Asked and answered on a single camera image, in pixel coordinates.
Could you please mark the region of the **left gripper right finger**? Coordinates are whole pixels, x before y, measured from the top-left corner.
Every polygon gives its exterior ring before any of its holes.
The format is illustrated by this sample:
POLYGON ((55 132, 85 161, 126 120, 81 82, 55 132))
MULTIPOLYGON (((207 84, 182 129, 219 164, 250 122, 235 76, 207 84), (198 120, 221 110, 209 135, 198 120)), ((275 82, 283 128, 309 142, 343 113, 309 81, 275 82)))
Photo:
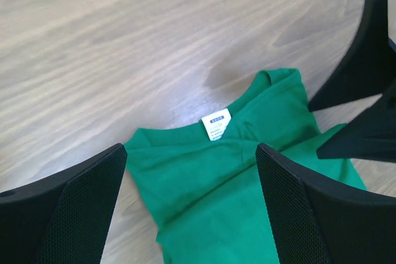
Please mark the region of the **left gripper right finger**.
POLYGON ((256 160, 280 263, 395 263, 395 198, 338 182, 264 143, 256 160))

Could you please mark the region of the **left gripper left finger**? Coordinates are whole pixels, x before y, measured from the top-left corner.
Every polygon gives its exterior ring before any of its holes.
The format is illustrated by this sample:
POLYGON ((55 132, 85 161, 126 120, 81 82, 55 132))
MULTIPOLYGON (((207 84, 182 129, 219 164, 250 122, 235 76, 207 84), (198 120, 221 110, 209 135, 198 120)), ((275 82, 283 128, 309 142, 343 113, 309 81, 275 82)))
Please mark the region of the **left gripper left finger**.
POLYGON ((126 159, 117 143, 1 192, 1 263, 100 263, 126 159))

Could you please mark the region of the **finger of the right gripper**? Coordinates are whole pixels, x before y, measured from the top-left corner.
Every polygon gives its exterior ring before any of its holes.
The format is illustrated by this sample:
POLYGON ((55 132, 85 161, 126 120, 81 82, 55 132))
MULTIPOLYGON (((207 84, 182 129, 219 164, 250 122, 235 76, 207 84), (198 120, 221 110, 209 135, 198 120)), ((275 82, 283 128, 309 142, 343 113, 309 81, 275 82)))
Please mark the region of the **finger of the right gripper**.
POLYGON ((395 162, 395 84, 317 149, 320 159, 395 162))
POLYGON ((319 111, 384 93, 395 78, 388 0, 364 0, 356 35, 338 66, 308 104, 319 111))

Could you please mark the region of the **green t-shirt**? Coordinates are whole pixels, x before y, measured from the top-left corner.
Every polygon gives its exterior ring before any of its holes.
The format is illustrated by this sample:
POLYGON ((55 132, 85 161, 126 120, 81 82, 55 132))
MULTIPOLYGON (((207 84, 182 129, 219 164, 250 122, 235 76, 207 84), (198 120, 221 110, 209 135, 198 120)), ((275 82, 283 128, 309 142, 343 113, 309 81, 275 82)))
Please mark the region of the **green t-shirt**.
POLYGON ((363 189, 348 159, 320 160, 321 132, 297 69, 260 71, 229 105, 222 137, 201 122, 138 129, 126 143, 127 169, 157 227, 165 263, 277 263, 255 152, 266 143, 291 160, 363 189))

